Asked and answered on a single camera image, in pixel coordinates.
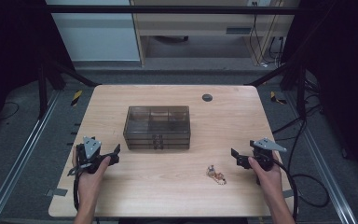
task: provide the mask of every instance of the wooden tabletop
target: wooden tabletop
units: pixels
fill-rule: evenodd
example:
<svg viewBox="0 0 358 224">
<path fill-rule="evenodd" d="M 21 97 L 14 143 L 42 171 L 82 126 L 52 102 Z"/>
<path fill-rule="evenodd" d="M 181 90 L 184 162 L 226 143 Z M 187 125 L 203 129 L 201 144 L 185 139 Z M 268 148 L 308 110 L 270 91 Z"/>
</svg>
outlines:
<svg viewBox="0 0 358 224">
<path fill-rule="evenodd" d="M 202 95 L 211 94 L 211 102 Z M 128 150 L 123 137 L 130 105 L 188 105 L 190 149 Z M 273 136 L 255 87 L 200 85 L 102 85 L 95 88 L 75 145 L 83 136 L 102 142 L 101 154 L 121 144 L 120 162 L 103 177 L 96 217 L 256 217 L 269 216 L 253 170 L 236 165 L 230 150 L 253 155 L 250 140 Z M 206 175 L 214 165 L 226 185 Z M 74 217 L 73 176 L 68 157 L 48 212 Z M 290 189 L 282 172 L 283 189 Z M 292 208 L 293 198 L 287 199 Z"/>
</svg>

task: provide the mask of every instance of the drawer box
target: drawer box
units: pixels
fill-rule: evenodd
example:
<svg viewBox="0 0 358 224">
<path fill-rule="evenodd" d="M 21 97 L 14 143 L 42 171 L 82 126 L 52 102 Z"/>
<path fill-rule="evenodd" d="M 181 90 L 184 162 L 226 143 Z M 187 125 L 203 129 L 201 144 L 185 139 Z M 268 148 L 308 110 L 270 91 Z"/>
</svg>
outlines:
<svg viewBox="0 0 358 224">
<path fill-rule="evenodd" d="M 189 149 L 189 108 L 130 106 L 123 135 L 129 149 Z"/>
</svg>

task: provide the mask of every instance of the black horizontal bar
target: black horizontal bar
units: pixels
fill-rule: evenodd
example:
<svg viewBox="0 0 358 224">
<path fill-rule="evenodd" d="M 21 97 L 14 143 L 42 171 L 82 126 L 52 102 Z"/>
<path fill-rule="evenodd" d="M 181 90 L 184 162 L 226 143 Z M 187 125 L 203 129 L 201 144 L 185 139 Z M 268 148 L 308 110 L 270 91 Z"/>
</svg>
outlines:
<svg viewBox="0 0 358 224">
<path fill-rule="evenodd" d="M 21 6 L 22 9 L 49 13 L 161 13 L 161 14 L 258 14 L 258 15 L 312 15 L 319 8 L 297 7 L 215 7 L 215 6 Z"/>
</svg>

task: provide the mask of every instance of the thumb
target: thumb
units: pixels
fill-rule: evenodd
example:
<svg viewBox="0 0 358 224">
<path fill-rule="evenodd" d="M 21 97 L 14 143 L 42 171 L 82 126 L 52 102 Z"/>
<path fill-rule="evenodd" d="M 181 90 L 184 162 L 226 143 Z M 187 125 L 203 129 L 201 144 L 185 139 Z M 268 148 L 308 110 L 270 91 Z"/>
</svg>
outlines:
<svg viewBox="0 0 358 224">
<path fill-rule="evenodd" d="M 248 162 L 258 176 L 262 175 L 264 170 L 263 168 L 261 168 L 260 164 L 258 164 L 258 162 L 253 157 L 248 157 Z"/>
<path fill-rule="evenodd" d="M 103 161 L 101 161 L 100 167 L 98 167 L 96 173 L 98 173 L 98 175 L 103 175 L 107 167 L 109 166 L 109 162 L 110 162 L 110 156 L 105 157 Z"/>
</svg>

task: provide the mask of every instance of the wall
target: wall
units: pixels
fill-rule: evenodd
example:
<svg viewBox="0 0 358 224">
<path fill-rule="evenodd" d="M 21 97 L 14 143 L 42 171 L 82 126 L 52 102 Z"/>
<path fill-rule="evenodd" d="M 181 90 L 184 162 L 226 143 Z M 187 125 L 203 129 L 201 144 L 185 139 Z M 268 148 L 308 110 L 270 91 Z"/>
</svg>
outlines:
<svg viewBox="0 0 358 224">
<path fill-rule="evenodd" d="M 128 0 L 46 0 L 48 5 L 121 5 Z M 139 62 L 131 14 L 53 13 L 74 65 L 81 63 Z"/>
</svg>

